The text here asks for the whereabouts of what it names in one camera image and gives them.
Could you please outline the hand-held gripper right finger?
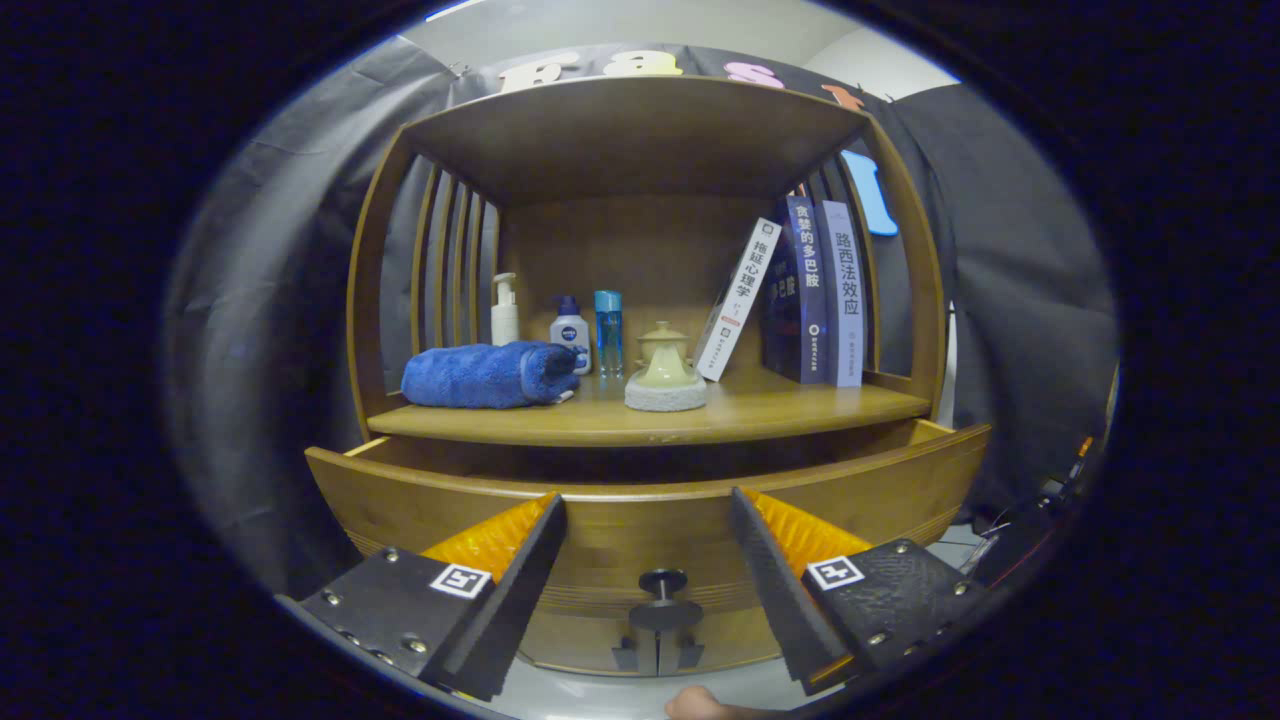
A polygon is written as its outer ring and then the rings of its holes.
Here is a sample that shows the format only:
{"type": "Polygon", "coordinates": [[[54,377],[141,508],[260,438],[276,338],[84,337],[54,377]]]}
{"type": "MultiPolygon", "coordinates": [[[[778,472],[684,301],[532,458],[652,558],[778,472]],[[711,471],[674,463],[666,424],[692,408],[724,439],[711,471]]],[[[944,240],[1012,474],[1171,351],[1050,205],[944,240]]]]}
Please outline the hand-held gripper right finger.
{"type": "Polygon", "coordinates": [[[973,626],[987,585],[911,539],[869,544],[754,489],[730,521],[790,676],[806,694],[906,667],[973,626]]]}

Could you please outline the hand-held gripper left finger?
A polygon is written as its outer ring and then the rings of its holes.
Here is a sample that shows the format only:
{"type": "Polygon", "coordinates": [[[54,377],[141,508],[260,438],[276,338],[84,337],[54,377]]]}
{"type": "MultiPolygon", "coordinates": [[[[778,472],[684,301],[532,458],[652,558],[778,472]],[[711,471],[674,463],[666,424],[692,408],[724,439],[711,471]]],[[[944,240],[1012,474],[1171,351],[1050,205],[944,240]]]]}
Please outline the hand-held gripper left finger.
{"type": "Polygon", "coordinates": [[[567,534],[556,492],[421,552],[387,546],[303,600],[308,629],[394,678],[477,701],[499,694],[567,534]]]}

